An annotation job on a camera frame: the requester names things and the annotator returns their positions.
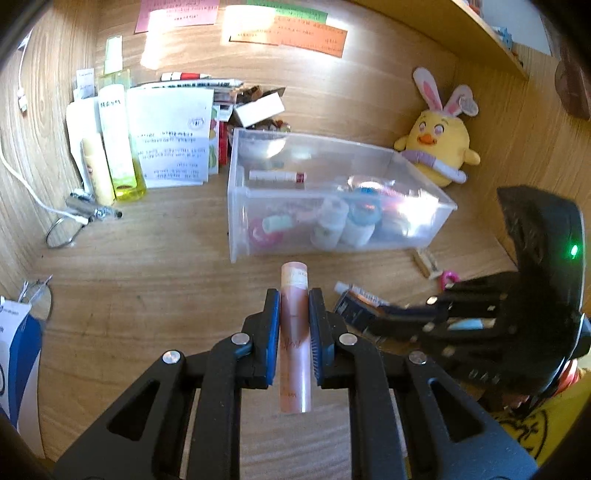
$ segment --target yellow chick plush toy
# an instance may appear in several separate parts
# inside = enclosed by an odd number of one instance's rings
[[[467,85],[457,87],[447,105],[441,105],[433,75],[424,68],[413,73],[419,92],[429,110],[418,117],[410,133],[396,140],[394,148],[415,164],[433,183],[447,187],[451,182],[464,183],[467,175],[460,167],[478,165],[480,156],[470,150],[470,136],[457,116],[478,114],[478,105]]]

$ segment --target pink cosmetic tube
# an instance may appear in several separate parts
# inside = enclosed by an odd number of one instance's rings
[[[312,409],[311,347],[308,267],[301,262],[281,267],[280,337],[280,409],[305,413]]]

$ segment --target pink sticky note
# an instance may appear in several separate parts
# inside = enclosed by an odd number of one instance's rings
[[[142,0],[135,32],[213,25],[219,0]]]

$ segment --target small wooden block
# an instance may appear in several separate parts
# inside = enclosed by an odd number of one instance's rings
[[[435,257],[427,248],[416,248],[413,251],[413,258],[418,269],[429,280],[434,280],[443,274],[443,270],[439,268]]]

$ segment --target charging cable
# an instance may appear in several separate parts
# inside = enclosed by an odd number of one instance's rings
[[[75,220],[78,223],[81,223],[82,225],[88,225],[88,218],[79,216],[79,215],[72,215],[69,212],[64,212],[62,210],[55,210],[51,207],[48,207],[47,205],[45,205],[37,196],[37,194],[33,191],[33,188],[31,188],[31,186],[27,183],[27,181],[22,177],[22,175],[17,172],[16,170],[14,170],[6,161],[6,158],[4,157],[4,152],[2,151],[2,138],[0,138],[0,160],[2,161],[2,163],[4,164],[4,166],[7,168],[7,170],[19,181],[22,183],[22,185],[28,190],[28,192],[31,194],[31,197],[33,197],[33,199],[37,202],[37,204],[47,210],[48,212],[51,213],[56,213],[58,215],[62,215],[64,217],[68,217],[71,218],[72,220]]]
[[[21,42],[21,44],[19,46],[19,49],[20,49],[20,47],[22,47],[22,56],[21,56],[21,62],[18,65],[17,98],[18,98],[18,107],[21,109],[22,113],[25,113],[27,111],[27,107],[28,107],[28,101],[27,101],[27,96],[25,95],[25,89],[22,87],[22,64],[25,60],[25,53],[27,53],[27,47],[29,45],[29,40],[31,39],[31,33],[33,33],[32,30],[23,39],[23,41]]]

